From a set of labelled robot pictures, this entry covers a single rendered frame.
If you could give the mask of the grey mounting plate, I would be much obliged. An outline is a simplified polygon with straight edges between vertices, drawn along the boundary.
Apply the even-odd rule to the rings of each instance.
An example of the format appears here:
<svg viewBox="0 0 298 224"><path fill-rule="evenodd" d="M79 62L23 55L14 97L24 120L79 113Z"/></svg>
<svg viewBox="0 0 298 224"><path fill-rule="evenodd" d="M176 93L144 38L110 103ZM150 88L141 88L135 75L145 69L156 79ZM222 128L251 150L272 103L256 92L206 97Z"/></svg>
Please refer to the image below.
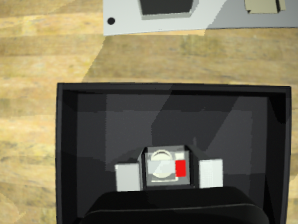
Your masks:
<svg viewBox="0 0 298 224"><path fill-rule="evenodd" d="M298 28L298 0L194 0L190 18L142 20L137 0L103 0L103 35Z"/></svg>

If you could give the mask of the grey relay with red button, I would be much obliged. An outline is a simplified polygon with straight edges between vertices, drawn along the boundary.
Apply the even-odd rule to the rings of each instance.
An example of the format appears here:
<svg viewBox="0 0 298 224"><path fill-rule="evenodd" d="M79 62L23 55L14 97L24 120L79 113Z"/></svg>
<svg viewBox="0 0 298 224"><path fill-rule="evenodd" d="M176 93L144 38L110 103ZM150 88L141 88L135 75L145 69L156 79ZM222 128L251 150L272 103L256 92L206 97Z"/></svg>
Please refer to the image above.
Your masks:
<svg viewBox="0 0 298 224"><path fill-rule="evenodd" d="M185 145L148 146L147 186L190 184L189 150Z"/></svg>

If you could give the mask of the black open tray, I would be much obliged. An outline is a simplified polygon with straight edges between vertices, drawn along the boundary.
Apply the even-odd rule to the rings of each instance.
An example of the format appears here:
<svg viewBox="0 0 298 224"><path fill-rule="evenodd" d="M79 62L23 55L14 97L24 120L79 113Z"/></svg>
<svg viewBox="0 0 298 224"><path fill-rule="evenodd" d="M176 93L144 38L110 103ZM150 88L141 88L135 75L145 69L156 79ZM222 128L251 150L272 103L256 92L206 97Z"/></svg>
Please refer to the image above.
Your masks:
<svg viewBox="0 0 298 224"><path fill-rule="evenodd" d="M223 186L286 224L291 130L291 86L57 83L56 224L79 224L117 191L115 165L137 147L182 144L222 159Z"/></svg>

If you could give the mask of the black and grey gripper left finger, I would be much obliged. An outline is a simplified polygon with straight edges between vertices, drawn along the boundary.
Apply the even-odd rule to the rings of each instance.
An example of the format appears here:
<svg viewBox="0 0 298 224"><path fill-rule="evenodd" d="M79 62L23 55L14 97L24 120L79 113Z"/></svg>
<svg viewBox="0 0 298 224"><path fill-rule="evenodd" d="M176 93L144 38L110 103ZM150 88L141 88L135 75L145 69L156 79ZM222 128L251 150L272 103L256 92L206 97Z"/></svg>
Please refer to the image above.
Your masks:
<svg viewBox="0 0 298 224"><path fill-rule="evenodd" d="M128 161L119 161L115 165L117 191L143 191L147 188L146 149L137 147Z"/></svg>

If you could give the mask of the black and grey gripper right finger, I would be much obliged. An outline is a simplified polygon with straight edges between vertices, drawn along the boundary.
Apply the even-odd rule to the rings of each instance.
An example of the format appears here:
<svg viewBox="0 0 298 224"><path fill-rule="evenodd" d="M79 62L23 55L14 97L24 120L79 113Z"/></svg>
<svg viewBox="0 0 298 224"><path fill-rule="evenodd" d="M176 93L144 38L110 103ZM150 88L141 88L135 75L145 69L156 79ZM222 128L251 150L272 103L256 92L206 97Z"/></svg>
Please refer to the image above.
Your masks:
<svg viewBox="0 0 298 224"><path fill-rule="evenodd" d="M223 166L219 157L208 157L195 145L189 150L190 186L195 188L222 187Z"/></svg>

